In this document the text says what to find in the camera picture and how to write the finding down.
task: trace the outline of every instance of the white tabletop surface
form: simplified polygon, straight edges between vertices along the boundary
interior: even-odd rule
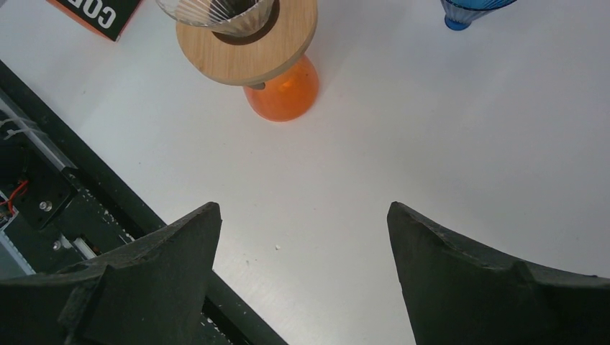
[[[287,124],[200,75],[151,0],[118,43],[8,0],[0,59],[164,221],[219,202],[214,268],[290,344],[414,344],[391,201],[610,276],[610,1],[518,1],[464,32],[438,0],[319,13],[322,90]]]

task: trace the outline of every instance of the orange glass carafe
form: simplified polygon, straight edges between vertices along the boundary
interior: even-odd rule
[[[267,81],[263,90],[244,87],[252,108],[269,121],[290,121],[305,114],[318,90],[318,73],[305,55],[284,74]]]

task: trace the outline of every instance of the blue ribbed glass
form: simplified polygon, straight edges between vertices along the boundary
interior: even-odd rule
[[[460,31],[475,19],[514,3],[516,0],[440,0],[445,9],[445,24]]]

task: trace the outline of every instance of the bolt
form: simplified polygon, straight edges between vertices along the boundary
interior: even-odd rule
[[[51,211],[51,209],[53,208],[53,204],[50,201],[41,201],[38,204],[38,208],[40,208],[44,212],[48,212]]]

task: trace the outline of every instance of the box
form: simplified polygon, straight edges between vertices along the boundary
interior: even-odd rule
[[[84,27],[117,41],[142,0],[47,0]]]

